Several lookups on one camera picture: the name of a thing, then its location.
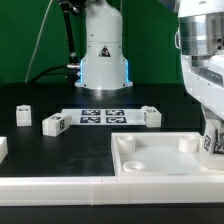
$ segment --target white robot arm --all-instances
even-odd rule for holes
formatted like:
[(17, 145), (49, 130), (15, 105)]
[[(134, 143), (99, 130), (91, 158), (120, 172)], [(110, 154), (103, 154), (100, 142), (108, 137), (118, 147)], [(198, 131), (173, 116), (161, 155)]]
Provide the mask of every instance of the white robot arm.
[[(62, 6), (69, 40), (69, 69), (79, 70), (75, 83), (82, 92), (102, 96), (117, 95), (132, 86), (128, 79), (128, 61), (122, 54), (121, 13), (106, 0), (58, 0)], [(79, 65), (75, 54), (68, 13), (86, 11), (87, 51)]]
[(178, 12), (184, 84), (206, 119), (202, 163), (224, 169), (224, 1), (160, 0)]

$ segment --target white plastic tray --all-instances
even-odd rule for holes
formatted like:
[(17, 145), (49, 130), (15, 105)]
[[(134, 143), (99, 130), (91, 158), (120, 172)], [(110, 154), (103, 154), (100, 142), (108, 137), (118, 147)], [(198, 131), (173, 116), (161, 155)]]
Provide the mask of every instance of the white plastic tray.
[[(123, 154), (118, 138), (131, 136), (135, 139), (135, 151)], [(198, 139), (198, 151), (183, 153), (179, 151), (179, 139), (193, 136)], [(210, 170), (200, 161), (202, 137), (198, 133), (113, 133), (112, 154), (116, 176), (148, 175), (211, 175), (224, 171)], [(133, 170), (124, 170), (124, 164), (132, 163)], [(144, 166), (138, 170), (138, 164)]]

